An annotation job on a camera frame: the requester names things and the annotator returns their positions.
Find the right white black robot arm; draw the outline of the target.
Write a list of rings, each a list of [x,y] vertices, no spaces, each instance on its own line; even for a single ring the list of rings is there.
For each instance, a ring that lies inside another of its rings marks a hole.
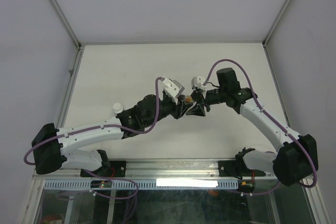
[[[317,143],[311,135],[301,135],[278,122],[256,102],[251,88],[241,88],[232,68],[220,69],[216,75],[218,85],[213,90],[206,89],[204,77],[192,79],[194,106],[187,115],[205,116],[211,105],[224,103],[259,129],[275,149],[261,152],[243,148],[235,155],[232,176],[240,178],[259,170],[274,174],[283,185],[291,186],[318,170]]]

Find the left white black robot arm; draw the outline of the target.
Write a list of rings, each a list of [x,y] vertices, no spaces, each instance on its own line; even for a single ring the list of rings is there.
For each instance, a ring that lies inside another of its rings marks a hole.
[[[61,168],[85,169],[99,176],[106,175],[110,163],[106,151],[84,151],[83,147],[113,140],[118,141],[150,132],[167,116],[179,119],[194,107],[189,95],[163,98],[147,95],[135,106],[123,110],[106,121],[77,128],[56,128],[45,124],[32,141],[32,165],[38,175],[53,173]]]

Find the clear bottle with orange pills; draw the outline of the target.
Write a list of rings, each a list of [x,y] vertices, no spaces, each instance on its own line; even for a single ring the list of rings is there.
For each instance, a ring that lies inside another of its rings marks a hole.
[[[184,103],[186,105],[194,106],[196,104],[196,101],[192,98],[191,95],[186,95],[184,97]]]

